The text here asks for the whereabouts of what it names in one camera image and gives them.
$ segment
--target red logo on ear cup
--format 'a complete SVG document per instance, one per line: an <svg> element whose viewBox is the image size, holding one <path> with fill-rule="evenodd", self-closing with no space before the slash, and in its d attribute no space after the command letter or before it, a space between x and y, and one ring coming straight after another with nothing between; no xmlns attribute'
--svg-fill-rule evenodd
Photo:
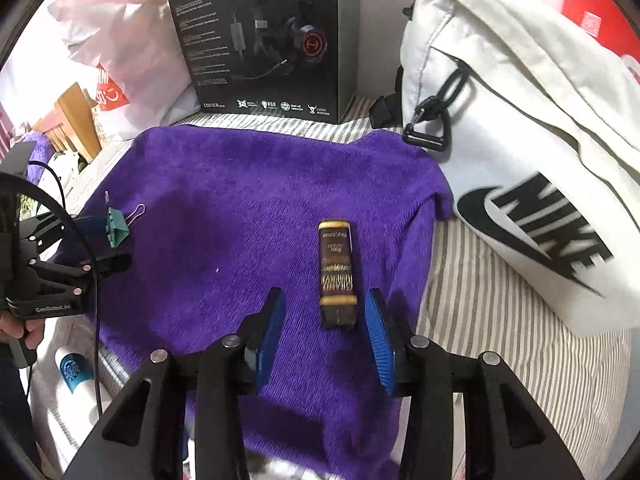
<svg viewBox="0 0 640 480"><path fill-rule="evenodd" d="M322 32L312 30L302 40L302 51L309 57L320 57L326 50L326 38Z"/></svg>

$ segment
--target pink curtain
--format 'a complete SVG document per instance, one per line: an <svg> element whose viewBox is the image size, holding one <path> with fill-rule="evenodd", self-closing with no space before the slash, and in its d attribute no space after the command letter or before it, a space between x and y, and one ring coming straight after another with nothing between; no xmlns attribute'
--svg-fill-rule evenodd
<svg viewBox="0 0 640 480"><path fill-rule="evenodd" d="M0 160L3 160L6 152L9 151L11 130L14 125L9 116L4 111L2 103L0 103Z"/></svg>

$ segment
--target finger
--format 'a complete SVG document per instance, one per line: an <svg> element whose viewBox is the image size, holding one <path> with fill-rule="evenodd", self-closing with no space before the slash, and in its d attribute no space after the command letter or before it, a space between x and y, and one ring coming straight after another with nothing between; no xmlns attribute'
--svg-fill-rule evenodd
<svg viewBox="0 0 640 480"><path fill-rule="evenodd" d="M44 339L44 319L31 319L25 323L29 331L25 345L31 350L35 350Z"/></svg>
<svg viewBox="0 0 640 480"><path fill-rule="evenodd" d="M20 339L24 335L24 325L8 312L3 312L0 314L0 332L14 339Z"/></svg>

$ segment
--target headphone image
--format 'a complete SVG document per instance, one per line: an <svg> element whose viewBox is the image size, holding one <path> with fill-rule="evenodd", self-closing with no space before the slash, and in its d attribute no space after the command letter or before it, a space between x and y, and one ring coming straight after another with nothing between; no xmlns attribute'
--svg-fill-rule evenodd
<svg viewBox="0 0 640 480"><path fill-rule="evenodd" d="M311 68L322 61L327 50L324 32L314 24L311 0L256 0L253 7L254 56L267 60L270 68L254 77L289 75L296 68ZM242 26L231 25L234 46L240 56L246 49Z"/></svg>

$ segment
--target silver screw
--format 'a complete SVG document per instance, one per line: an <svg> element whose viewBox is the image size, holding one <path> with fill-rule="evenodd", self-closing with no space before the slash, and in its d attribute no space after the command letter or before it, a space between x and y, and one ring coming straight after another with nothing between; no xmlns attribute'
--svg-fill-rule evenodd
<svg viewBox="0 0 640 480"><path fill-rule="evenodd" d="M169 357L169 352L164 349L158 349L151 352L151 362L153 363L163 363Z"/></svg>
<svg viewBox="0 0 640 480"><path fill-rule="evenodd" d="M429 339L423 335L414 335L411 338L411 345L416 348L427 348L427 346L429 346Z"/></svg>
<svg viewBox="0 0 640 480"><path fill-rule="evenodd" d="M225 348L235 348L240 344L240 338L236 334L227 335L222 338L222 346Z"/></svg>
<svg viewBox="0 0 640 480"><path fill-rule="evenodd" d="M485 352L484 354L482 354L482 361L490 366L499 365L500 356L495 352Z"/></svg>

